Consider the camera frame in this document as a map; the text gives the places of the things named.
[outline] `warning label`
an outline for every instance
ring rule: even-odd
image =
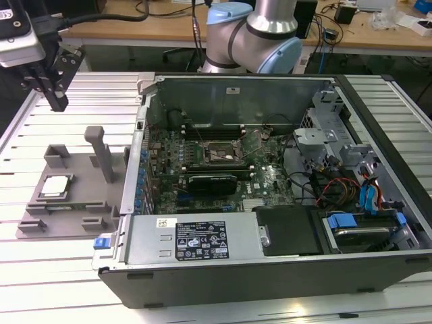
[[[175,258],[179,261],[228,259],[228,238],[224,221],[177,223]]]

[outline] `electronic device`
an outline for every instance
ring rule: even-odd
[[[107,0],[45,0],[50,14],[61,12],[65,18],[100,14],[106,3]]]
[[[363,80],[142,74],[102,281],[158,308],[376,292],[430,268],[432,200]]]
[[[336,9],[335,21],[339,24],[351,24],[352,18],[356,14],[357,9],[357,6],[340,3]]]

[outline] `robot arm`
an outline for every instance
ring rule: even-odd
[[[64,111],[69,101],[65,95],[85,52],[61,42],[59,31],[82,22],[124,20],[141,22],[145,14],[129,17],[94,14],[72,19],[50,16],[43,0],[0,0],[0,65],[21,80],[24,88],[43,93],[52,110]]]
[[[296,0],[220,3],[209,10],[207,60],[202,72],[288,73],[302,50],[295,37]]]

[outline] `white label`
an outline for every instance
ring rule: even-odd
[[[0,20],[11,19],[14,16],[14,12],[10,9],[0,10]]]
[[[175,227],[176,218],[158,218],[156,219],[156,227]]]
[[[71,211],[72,208],[71,207],[47,207],[48,211]]]
[[[227,88],[227,95],[238,95],[240,94],[240,88]]]

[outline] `table surface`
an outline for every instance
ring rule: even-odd
[[[17,240],[25,205],[45,168],[48,144],[90,153],[83,134],[103,125],[113,153],[130,145],[138,73],[77,74],[64,113],[32,92],[15,131],[0,139],[0,323],[426,323],[432,318],[432,272],[417,273],[383,292],[133,310],[92,270],[92,240]]]
[[[319,0],[317,12],[327,4],[337,1]],[[137,16],[135,10],[136,1],[132,0],[107,0],[105,13],[124,14]],[[412,7],[414,0],[407,3],[399,3],[398,9],[407,14],[417,17],[424,17]],[[150,11],[153,14],[162,14],[187,7],[170,0],[158,0],[150,2]],[[333,18],[335,10],[326,13]],[[203,5],[196,9],[200,21],[201,36],[205,41],[207,36],[206,18],[207,8]],[[344,37],[340,47],[371,48],[371,49],[398,49],[428,51],[432,49],[432,37],[421,37],[412,30],[399,27],[397,30],[374,31],[369,26],[370,13],[360,12],[353,18],[351,25],[343,25]],[[324,25],[329,28],[338,27],[325,19]],[[303,40],[304,45],[314,46],[317,44],[317,27],[312,27],[307,39]],[[120,22],[120,21],[99,21],[74,26],[63,36],[77,38],[110,38],[110,39],[134,39],[148,41],[193,41],[192,23],[190,16],[181,18],[155,18],[149,17],[144,22]]]

